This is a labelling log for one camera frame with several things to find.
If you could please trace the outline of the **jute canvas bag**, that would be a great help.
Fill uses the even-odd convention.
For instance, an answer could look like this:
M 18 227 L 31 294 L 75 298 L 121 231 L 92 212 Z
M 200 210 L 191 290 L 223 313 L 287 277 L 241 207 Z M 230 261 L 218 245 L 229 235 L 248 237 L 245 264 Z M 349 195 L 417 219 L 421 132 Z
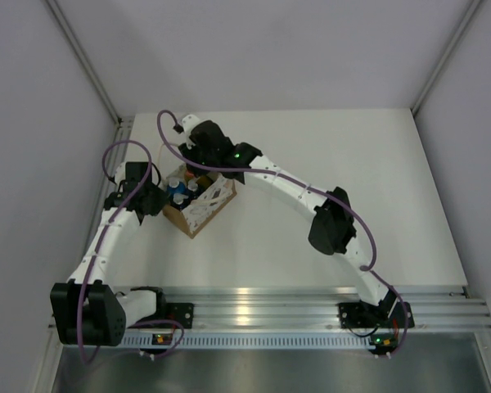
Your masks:
M 190 239 L 196 235 L 236 196 L 236 186 L 233 180 L 224 178 L 221 174 L 210 172 L 205 174 L 214 180 L 214 183 L 206 190 L 200 188 L 200 195 L 197 199 L 191 200 L 190 204 L 179 211 L 171 206 L 171 201 L 163 209 L 163 215 L 177 229 L 187 235 Z M 197 180 L 200 176 L 195 176 L 187 170 L 186 164 L 180 164 L 177 169 L 164 176 L 160 186 L 166 191 L 169 178 L 180 178 L 186 185 L 185 194 L 187 195 L 187 183 L 190 179 Z

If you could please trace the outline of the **large orange blue pump bottle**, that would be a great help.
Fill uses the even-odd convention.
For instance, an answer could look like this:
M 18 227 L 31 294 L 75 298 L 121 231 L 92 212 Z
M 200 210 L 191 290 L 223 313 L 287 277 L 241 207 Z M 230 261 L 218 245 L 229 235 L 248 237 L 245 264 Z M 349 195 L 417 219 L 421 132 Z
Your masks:
M 178 195 L 184 195 L 186 191 L 185 183 L 177 177 L 169 178 L 166 191 L 169 195 L 169 200 L 172 201 L 173 198 Z

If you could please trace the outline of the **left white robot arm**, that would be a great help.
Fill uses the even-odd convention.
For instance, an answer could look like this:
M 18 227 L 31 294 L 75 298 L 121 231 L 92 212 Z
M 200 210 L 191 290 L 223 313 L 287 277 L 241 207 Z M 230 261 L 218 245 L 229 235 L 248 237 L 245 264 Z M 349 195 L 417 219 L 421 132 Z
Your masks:
M 152 165 L 127 161 L 121 189 L 105 200 L 101 222 L 79 267 L 66 282 L 53 285 L 52 313 L 61 343 L 117 346 L 127 328 L 141 321 L 157 328 L 169 316 L 158 287 L 133 287 L 122 296 L 113 290 L 118 269 L 128 264 L 126 248 L 147 216 L 166 205 L 165 191 L 151 181 Z

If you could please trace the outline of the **clear bottle black cap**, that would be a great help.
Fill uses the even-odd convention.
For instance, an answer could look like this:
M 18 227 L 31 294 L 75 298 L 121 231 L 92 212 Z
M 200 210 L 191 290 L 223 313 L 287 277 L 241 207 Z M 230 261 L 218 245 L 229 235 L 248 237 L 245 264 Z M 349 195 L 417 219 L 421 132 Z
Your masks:
M 206 190 L 207 188 L 209 188 L 214 183 L 214 180 L 211 177 L 209 177 L 208 175 L 201 175 L 196 180 L 196 183 L 200 188 Z

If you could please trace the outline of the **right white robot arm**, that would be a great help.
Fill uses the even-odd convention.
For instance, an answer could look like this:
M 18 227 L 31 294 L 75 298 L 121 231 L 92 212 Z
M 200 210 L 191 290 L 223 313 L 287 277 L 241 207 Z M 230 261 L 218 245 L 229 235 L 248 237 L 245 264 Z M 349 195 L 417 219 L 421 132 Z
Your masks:
M 343 188 L 327 191 L 305 183 L 281 169 L 257 147 L 247 142 L 233 143 L 212 120 L 189 115 L 173 128 L 186 137 L 178 150 L 190 172 L 215 172 L 271 192 L 309 221 L 308 241 L 312 248 L 332 257 L 354 280 L 358 300 L 339 305 L 343 328 L 413 327 L 409 303 L 374 271 L 375 238 L 351 207 Z

